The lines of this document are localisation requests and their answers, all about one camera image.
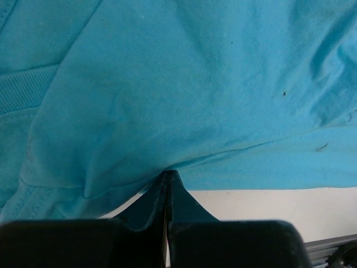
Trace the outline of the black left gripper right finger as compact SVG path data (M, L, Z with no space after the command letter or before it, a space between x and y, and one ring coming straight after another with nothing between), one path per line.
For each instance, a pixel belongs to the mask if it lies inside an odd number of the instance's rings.
M311 267L302 238L280 220L220 221L168 171L167 238L172 267Z

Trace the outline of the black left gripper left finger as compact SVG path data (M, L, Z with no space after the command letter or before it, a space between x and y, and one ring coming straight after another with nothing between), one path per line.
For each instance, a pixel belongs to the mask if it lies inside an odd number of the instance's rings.
M1 267L164 267L167 175L107 219L1 225Z

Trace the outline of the teal t-shirt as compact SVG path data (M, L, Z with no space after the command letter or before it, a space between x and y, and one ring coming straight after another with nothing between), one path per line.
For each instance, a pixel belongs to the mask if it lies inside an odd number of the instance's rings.
M355 1L2 1L1 221L356 186Z

